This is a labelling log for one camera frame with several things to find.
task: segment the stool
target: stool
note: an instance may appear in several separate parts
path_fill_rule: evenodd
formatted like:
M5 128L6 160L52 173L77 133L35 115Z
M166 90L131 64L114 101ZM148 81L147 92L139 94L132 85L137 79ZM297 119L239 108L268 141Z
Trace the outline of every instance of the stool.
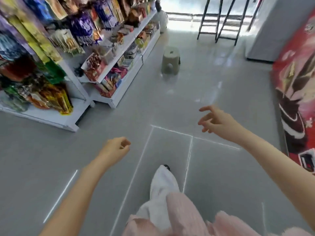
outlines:
M179 72L180 56L179 49L176 47L167 46L164 50L162 60L162 73L165 72L167 65L171 64L173 67L173 74L177 75Z

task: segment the pink jacket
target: pink jacket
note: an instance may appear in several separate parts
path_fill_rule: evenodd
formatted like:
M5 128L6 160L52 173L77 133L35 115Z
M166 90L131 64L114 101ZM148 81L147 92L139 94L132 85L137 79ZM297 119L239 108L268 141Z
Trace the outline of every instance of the pink jacket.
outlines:
M223 211L215 216L214 223L204 222L194 204L182 193L168 194L166 202L171 228L160 232L150 220L131 215L122 236L260 236L241 219ZM300 228L290 228L282 236L311 235Z

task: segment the bare arm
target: bare arm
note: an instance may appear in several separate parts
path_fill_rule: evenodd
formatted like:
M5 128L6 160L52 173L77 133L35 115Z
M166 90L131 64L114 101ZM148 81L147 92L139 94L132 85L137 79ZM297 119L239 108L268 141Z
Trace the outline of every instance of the bare arm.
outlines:
M77 236L98 181L108 168L129 151L126 138L109 140L99 155L88 164L67 197L62 201L39 236Z
M202 131L213 132L226 140L237 143L252 154L309 226L315 230L315 176L273 145L246 130L230 114L215 106L200 109L201 112L207 110L211 112L198 122L203 126Z

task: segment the ladder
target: ladder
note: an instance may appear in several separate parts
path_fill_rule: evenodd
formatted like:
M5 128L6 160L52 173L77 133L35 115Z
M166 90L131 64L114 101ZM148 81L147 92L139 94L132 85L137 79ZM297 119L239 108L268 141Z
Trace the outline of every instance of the ladder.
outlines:
M231 37L225 37L225 36L221 36L221 33L222 33L222 30L226 24L226 21L227 19L229 18L230 16L230 12L234 6L234 3L235 3L235 0L232 0L231 2L231 5L229 7L229 10L227 11L227 14L224 18L224 21L223 21L223 24L222 24L222 27L218 33L218 30L219 30L219 23L220 23L220 17L221 17L221 12L222 12L222 3L223 3L223 0L220 0L220 3L219 3L219 12L218 12L218 18L217 18L217 23L216 23L216 28L215 28L215 32L202 32L201 31L201 28L203 26L210 26L210 25L207 25L207 24L203 24L204 22L207 22L207 20L205 21L204 18L206 17L207 15L207 10L208 10L208 5L209 5L209 2L210 0L207 0L207 3L206 3L206 6L205 6L205 9L204 9L204 13L203 13L203 16L202 16L202 19L201 19L201 23L200 23L200 27L199 27L199 33L198 33L198 37L197 39L199 39L199 35L200 34L211 34L211 35L215 35L215 43L218 42L218 39L231 39L231 40L234 40L234 46L236 45L237 43L237 40L238 40L238 37L239 37L239 33L241 32L241 27L243 25L243 21L244 21L244 18L245 18L245 14L246 14L246 11L247 11L247 8L248 8L248 4L250 2L250 0L246 0L246 4L245 4L245 7L244 7L244 11L243 11L243 14L241 16L240 19L238 19L240 21L240 24L239 24L239 27L238 27L238 32L237 32L237 35L236 35L236 38L231 38Z

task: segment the white pants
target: white pants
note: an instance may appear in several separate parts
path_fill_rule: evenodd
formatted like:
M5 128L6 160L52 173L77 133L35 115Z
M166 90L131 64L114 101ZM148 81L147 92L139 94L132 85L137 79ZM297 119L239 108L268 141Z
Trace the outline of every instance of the white pants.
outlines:
M171 227L166 205L166 196L170 192L179 192L177 181L165 166L160 166L151 182L150 200L140 207L136 215L150 219L160 231Z

